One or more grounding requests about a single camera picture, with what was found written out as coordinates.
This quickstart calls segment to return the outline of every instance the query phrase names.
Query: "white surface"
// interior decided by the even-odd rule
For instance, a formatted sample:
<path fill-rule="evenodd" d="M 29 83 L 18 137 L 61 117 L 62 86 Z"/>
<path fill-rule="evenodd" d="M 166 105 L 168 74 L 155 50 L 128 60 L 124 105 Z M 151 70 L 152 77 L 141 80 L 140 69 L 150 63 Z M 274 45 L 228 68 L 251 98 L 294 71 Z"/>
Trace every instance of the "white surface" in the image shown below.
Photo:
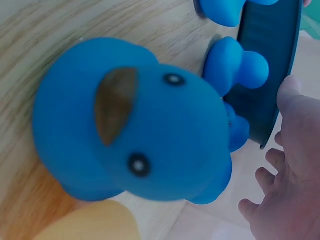
<path fill-rule="evenodd" d="M 303 82 L 303 94 L 320 98 L 320 41 L 300 37 L 292 74 Z M 261 203 L 264 195 L 255 180 L 260 167 L 275 170 L 265 161 L 270 148 L 278 148 L 275 134 L 281 129 L 279 117 L 265 150 L 252 142 L 232 156 L 233 175 L 226 191 L 212 204 L 197 206 L 188 203 L 166 240 L 253 240 L 248 223 L 238 211 L 241 199 Z"/>

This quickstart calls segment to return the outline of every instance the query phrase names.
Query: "human hand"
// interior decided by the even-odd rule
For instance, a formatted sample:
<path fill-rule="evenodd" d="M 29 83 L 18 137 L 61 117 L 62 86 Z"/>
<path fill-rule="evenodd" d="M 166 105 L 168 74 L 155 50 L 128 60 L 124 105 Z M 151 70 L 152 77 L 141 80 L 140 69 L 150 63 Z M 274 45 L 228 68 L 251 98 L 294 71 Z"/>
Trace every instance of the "human hand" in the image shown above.
<path fill-rule="evenodd" d="M 303 0 L 303 5 L 305 7 L 309 6 L 311 4 L 312 0 Z"/>
<path fill-rule="evenodd" d="M 271 149 L 256 179 L 265 198 L 261 205 L 244 199 L 239 210 L 257 240 L 320 239 L 320 101 L 300 95 L 301 84 L 285 79 L 277 102 L 283 116 L 276 137 L 284 151 Z"/>

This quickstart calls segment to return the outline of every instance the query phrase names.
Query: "wooden surface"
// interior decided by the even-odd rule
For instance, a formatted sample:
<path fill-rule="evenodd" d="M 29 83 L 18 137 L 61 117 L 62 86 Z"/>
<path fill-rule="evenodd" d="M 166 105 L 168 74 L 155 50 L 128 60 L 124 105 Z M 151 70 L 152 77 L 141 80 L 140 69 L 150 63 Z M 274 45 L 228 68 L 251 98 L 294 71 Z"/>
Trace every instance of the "wooden surface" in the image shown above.
<path fill-rule="evenodd" d="M 92 37 L 146 46 L 161 62 L 198 73 L 215 34 L 235 28 L 201 20 L 192 0 L 1 0 L 0 238 L 29 240 L 78 208 L 39 161 L 30 128 L 33 99 L 53 61 Z M 161 240 L 185 202 L 157 203 L 124 193 L 144 240 Z"/>

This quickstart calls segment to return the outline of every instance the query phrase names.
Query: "rubber duck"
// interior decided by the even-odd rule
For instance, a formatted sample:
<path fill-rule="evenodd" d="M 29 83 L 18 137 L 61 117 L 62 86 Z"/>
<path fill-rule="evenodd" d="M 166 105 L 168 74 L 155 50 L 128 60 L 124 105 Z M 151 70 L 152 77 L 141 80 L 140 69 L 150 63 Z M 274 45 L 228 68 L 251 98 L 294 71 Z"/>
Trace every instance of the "rubber duck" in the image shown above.
<path fill-rule="evenodd" d="M 113 200 L 94 202 L 54 222 L 33 240 L 141 240 L 135 217 Z"/>
<path fill-rule="evenodd" d="M 79 43 L 39 86 L 36 150 L 82 201 L 128 191 L 154 201 L 212 203 L 232 174 L 230 111 L 214 85 L 121 39 Z"/>

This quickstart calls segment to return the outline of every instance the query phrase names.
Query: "child's hand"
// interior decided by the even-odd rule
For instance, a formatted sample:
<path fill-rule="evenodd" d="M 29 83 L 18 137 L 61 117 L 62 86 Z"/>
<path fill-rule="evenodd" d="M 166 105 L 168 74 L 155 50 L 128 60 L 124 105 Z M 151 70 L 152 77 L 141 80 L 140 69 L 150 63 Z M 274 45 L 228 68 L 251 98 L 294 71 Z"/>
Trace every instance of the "child's hand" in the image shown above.
<path fill-rule="evenodd" d="M 312 0 L 303 0 L 303 5 L 304 5 L 305 7 L 307 7 L 307 6 L 310 5 L 311 2 L 312 2 Z"/>

